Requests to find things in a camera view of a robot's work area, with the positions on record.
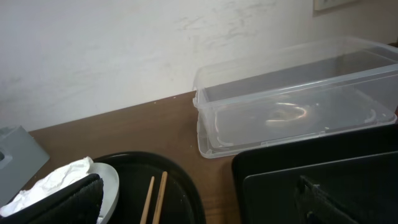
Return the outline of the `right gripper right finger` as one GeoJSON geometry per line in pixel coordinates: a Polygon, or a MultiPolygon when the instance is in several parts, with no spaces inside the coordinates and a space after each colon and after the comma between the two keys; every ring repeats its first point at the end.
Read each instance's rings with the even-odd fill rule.
{"type": "Polygon", "coordinates": [[[355,180],[327,186],[301,175],[294,204],[300,223],[397,223],[397,192],[376,183],[355,180]]]}

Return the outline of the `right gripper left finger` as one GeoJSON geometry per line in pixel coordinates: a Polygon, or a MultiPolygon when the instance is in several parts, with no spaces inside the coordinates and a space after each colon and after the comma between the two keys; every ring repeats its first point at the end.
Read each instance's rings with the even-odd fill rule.
{"type": "Polygon", "coordinates": [[[103,202],[103,180],[90,174],[54,194],[1,218],[1,224],[95,224],[103,202]]]}

